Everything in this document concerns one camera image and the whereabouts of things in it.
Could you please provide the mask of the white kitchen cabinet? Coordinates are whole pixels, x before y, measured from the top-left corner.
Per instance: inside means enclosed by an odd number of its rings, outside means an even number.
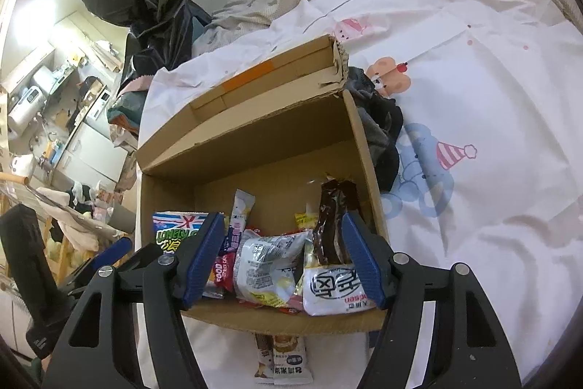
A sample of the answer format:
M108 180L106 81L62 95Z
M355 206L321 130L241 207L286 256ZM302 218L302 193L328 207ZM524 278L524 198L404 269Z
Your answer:
M128 152L81 122L65 144L55 170L68 180L115 191Z

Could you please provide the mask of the black plastic garbage bag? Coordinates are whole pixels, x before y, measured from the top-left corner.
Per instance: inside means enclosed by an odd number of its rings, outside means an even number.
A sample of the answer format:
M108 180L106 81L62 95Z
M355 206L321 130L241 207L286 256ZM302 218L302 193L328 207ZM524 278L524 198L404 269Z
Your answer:
M118 96L146 96L158 70L192 57L192 44L211 23L193 0L82 0L100 20L129 30Z

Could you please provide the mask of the white bed sheet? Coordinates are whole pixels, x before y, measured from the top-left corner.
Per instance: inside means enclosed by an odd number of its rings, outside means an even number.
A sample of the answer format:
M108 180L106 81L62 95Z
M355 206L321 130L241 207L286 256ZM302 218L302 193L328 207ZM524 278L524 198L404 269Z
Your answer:
M302 0L269 28L160 70L140 136L282 49L334 35L352 65L405 77L393 246L471 265L523 381L582 297L582 35L553 0Z

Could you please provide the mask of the white black noodle snack pack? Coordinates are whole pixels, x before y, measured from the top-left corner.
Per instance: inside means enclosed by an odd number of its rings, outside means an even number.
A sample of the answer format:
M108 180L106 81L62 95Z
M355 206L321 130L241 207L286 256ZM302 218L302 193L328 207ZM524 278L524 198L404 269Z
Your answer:
M355 265L321 265L311 244L304 248L302 305L312 317L352 314L376 307L365 295Z

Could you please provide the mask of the white red snack packet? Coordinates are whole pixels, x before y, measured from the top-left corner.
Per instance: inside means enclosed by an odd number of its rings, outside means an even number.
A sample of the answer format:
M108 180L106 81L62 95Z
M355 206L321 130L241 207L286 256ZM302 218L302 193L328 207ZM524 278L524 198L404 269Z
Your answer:
M204 297L222 299L226 293L234 293L233 267L235 257L235 253L227 253L215 259L211 274L204 287Z

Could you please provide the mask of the yellow chip snack bag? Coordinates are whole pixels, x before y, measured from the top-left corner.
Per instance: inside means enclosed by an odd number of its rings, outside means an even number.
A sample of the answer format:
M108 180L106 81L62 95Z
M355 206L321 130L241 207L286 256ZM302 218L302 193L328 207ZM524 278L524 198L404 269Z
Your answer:
M245 230L233 265L236 296L256 305L292 308L307 237L307 231L261 236Z

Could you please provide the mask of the white navy snack bar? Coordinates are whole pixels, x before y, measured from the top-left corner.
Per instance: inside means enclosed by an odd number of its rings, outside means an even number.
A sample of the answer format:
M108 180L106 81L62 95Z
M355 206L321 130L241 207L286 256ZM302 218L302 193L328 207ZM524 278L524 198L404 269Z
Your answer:
M235 191L227 234L219 250L217 262L223 264L235 256L245 230L247 218L255 205L255 197L247 191Z

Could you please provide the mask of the white red cake snack pack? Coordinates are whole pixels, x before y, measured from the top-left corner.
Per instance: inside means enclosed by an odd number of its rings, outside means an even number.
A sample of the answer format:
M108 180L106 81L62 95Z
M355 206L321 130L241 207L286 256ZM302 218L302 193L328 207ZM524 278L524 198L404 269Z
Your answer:
M255 334L255 343L258 357L254 374L256 383L292 386L313 382L303 337Z

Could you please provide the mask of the brown cardboard box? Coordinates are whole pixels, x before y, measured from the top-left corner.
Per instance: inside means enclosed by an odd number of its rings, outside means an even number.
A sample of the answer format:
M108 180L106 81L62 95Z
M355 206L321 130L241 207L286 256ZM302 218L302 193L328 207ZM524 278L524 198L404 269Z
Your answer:
M365 222L386 232L379 186L348 56L332 36L289 49L191 101L137 151L142 238L157 211L229 212L237 190L256 198L250 223L293 231L327 178L356 185Z

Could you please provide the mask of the dark grey cloth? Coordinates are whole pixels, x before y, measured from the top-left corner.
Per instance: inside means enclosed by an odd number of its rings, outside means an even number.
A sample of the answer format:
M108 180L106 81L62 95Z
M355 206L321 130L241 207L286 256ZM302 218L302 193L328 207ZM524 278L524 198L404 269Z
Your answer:
M351 93L365 130L379 190L389 192L399 170L396 141L403 114L395 99L383 97L363 69L349 67L346 89Z

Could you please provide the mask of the grey trash bin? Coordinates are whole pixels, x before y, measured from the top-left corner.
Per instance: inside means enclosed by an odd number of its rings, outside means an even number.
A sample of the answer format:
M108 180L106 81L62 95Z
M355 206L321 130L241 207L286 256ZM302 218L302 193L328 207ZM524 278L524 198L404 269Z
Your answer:
M136 230L136 214L116 203L108 208L108 225L128 234L133 234Z

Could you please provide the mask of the blue green puffed snack bag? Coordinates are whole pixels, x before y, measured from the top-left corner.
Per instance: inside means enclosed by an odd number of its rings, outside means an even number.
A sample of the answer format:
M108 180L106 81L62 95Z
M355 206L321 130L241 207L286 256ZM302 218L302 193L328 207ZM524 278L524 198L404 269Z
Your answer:
M156 245L165 254L174 254L182 242L196 235L208 212L161 211L152 216Z

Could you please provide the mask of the dark chocolate snack pack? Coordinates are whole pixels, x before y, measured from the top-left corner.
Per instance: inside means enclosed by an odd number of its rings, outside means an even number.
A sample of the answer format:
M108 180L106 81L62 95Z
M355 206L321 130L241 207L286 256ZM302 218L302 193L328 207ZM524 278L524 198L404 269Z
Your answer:
M313 230L313 247L321 265L351 264L342 235L342 220L349 211L362 213L355 183L330 180L321 186L318 220Z

